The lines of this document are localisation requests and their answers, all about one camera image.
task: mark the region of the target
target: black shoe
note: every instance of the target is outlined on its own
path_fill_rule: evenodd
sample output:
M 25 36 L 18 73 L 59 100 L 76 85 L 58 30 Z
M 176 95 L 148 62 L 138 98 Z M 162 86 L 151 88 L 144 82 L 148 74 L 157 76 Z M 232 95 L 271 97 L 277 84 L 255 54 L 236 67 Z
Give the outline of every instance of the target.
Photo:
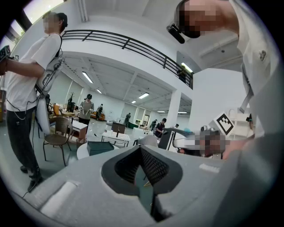
M 20 170 L 23 172 L 23 173 L 28 173 L 28 169 L 26 167 L 24 167 L 23 165 L 20 167 Z
M 43 178 L 39 178 L 37 181 L 31 180 L 30 185 L 28 186 L 28 192 L 31 192 L 37 185 L 43 182 Z

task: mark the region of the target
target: railing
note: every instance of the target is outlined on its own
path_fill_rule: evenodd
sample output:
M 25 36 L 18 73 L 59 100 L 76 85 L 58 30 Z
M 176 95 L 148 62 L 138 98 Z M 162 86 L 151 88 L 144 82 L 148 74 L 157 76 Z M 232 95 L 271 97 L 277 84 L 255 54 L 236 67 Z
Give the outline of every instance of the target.
M 183 81 L 186 85 L 192 88 L 192 76 L 188 72 L 186 72 L 186 74 L 180 72 L 178 73 L 178 71 L 182 71 L 182 68 L 179 64 L 177 64 L 174 60 L 169 58 L 167 55 L 161 53 L 160 51 L 156 50 L 155 48 L 136 39 L 113 32 L 99 30 L 68 30 L 65 31 L 65 33 L 62 35 L 62 39 L 98 41 L 113 44 L 122 47 L 122 49 L 134 51 L 155 61 L 164 69 L 167 69 L 173 74 L 175 74 L 181 81 Z

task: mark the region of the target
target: ceiling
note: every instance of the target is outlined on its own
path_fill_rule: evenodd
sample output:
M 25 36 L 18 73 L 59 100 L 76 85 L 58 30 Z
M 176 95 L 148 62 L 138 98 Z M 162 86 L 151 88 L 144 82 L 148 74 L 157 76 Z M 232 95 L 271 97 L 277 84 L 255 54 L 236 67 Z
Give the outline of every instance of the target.
M 181 0 L 84 0 L 87 14 L 97 15 L 118 12 L 133 15 L 148 22 L 147 25 L 164 36 L 170 37 L 166 26 L 174 19 L 174 10 Z M 199 56 L 201 64 L 197 65 L 189 56 L 185 56 L 185 63 L 192 67 L 194 72 L 202 69 L 223 68 L 240 71 L 241 53 L 237 49 L 238 37 L 230 31 L 211 32 L 198 39 L 186 38 L 188 45 L 195 56 Z
M 80 80 L 97 92 L 111 96 L 127 103 L 136 101 L 135 105 L 149 110 L 168 111 L 172 91 L 156 81 L 140 73 L 134 72 L 119 63 L 113 64 L 93 58 L 64 54 L 64 68 L 68 74 L 75 74 Z M 82 72 L 86 72 L 93 83 L 90 83 Z M 143 99 L 139 97 L 145 92 L 149 95 Z M 182 96 L 179 111 L 190 114 L 191 100 Z

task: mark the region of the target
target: shirt button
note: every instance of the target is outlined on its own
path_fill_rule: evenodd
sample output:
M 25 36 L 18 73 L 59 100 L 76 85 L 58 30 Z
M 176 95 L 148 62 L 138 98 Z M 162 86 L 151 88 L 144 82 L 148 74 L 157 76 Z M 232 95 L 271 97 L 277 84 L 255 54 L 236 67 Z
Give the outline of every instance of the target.
M 260 60 L 263 61 L 265 57 L 266 57 L 266 51 L 265 50 L 259 51 Z

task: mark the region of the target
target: sleeve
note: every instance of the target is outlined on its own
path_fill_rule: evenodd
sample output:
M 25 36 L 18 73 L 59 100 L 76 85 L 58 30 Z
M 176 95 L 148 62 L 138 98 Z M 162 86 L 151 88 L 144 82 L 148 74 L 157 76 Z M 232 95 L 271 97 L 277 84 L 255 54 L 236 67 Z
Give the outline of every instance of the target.
M 58 34 L 51 34 L 43 42 L 38 51 L 32 56 L 42 68 L 46 69 L 50 61 L 55 57 L 61 45 L 61 38 Z

